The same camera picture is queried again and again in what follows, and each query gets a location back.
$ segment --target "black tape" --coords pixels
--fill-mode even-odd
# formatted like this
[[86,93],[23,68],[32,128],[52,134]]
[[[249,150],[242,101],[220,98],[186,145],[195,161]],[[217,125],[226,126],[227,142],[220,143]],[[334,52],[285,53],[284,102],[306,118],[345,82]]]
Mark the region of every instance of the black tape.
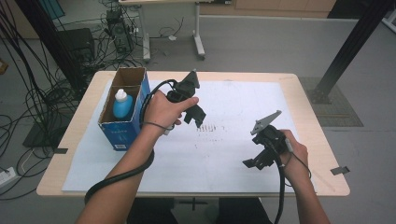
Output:
[[53,150],[53,153],[55,154],[66,154],[68,148],[63,148],[63,147],[57,147],[55,150]]
[[343,174],[344,175],[344,174],[350,172],[350,170],[346,166],[344,166],[344,167],[340,166],[340,167],[331,169],[331,171],[332,171],[333,175],[339,175],[339,174]]

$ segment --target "gray floor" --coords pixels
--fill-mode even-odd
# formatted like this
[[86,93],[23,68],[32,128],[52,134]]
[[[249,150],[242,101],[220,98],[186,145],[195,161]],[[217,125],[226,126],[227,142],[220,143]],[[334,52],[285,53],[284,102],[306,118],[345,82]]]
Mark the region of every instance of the gray floor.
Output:
[[[177,41],[151,40],[149,70],[216,72],[277,72],[299,77],[322,77],[356,21],[274,20],[268,18],[202,17],[201,37],[206,57],[202,61],[187,28]],[[36,41],[29,43],[39,49]],[[5,47],[1,57],[10,62]],[[393,223],[396,215],[396,179],[393,139],[396,138],[396,34],[380,24],[337,85],[360,117],[361,128],[324,128],[334,155],[351,172],[346,197],[320,198],[332,223]],[[0,114],[16,118],[25,110],[26,94],[15,67],[0,76]],[[30,130],[26,120],[13,134],[0,158],[2,167],[15,166],[26,150],[21,142]],[[0,198],[34,188],[39,177],[19,184]],[[275,219],[277,198],[263,198]],[[21,199],[1,201],[0,223],[72,223],[83,207],[80,198],[43,198],[31,193]],[[192,212],[187,205],[175,211],[180,223],[209,223],[204,208]],[[294,198],[285,200],[281,223],[298,223]]]

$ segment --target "power strip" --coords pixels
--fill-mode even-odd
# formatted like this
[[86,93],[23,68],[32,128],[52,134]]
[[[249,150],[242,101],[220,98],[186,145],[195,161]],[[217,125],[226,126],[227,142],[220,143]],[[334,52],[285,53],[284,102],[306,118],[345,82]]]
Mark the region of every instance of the power strip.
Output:
[[13,167],[9,167],[7,170],[8,170],[8,173],[6,173],[6,171],[3,171],[2,173],[0,173],[0,188],[7,185],[14,179],[18,178],[18,176],[15,174]]

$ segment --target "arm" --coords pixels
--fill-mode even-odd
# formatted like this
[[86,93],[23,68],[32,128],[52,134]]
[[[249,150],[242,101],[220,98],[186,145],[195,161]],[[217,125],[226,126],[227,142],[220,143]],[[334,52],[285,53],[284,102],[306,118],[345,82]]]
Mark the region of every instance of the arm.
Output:
[[[180,124],[179,115],[187,108],[196,105],[198,98],[170,103],[161,91],[151,99],[145,114],[145,121],[168,127]],[[110,171],[107,177],[130,171],[148,159],[163,129],[146,124],[131,147]],[[143,173],[132,176],[98,190],[86,204],[76,223],[123,223],[128,217]]]
[[[289,130],[282,131],[289,138],[295,156],[297,156],[306,166],[308,166],[308,152],[306,146],[298,143]],[[281,160],[286,162],[285,176],[293,186],[297,199],[297,209],[300,223],[330,223],[323,210],[314,186],[308,176],[308,171],[289,152],[281,155]]]

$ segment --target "table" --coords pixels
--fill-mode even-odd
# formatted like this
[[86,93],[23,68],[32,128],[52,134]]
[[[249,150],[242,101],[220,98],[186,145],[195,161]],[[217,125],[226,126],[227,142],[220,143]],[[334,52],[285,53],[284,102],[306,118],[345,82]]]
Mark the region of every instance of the table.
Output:
[[194,3],[195,4],[195,30],[193,31],[193,37],[195,41],[195,46],[198,50],[198,55],[205,58],[204,46],[199,35],[199,2],[210,2],[211,0],[119,0],[121,5],[134,6],[137,9],[140,18],[140,25],[143,33],[143,60],[147,63],[150,60],[149,52],[149,34],[146,31],[145,24],[145,13],[143,10],[143,5],[145,4],[164,4],[164,3]]
[[[65,154],[55,154],[44,173],[37,194],[42,196],[83,196],[84,192],[62,191],[78,143],[87,129],[92,112],[103,94],[106,84],[115,76],[114,71],[97,72],[87,89],[75,116],[68,126],[59,147],[67,148]],[[149,80],[165,80],[169,77],[183,79],[188,72],[148,71]],[[318,196],[347,196],[349,187],[343,175],[333,175],[331,169],[338,167],[329,143],[318,124],[299,79],[294,74],[276,73],[217,73],[199,72],[204,81],[255,81],[277,82],[281,86],[300,141],[308,147],[309,165],[315,178]]]

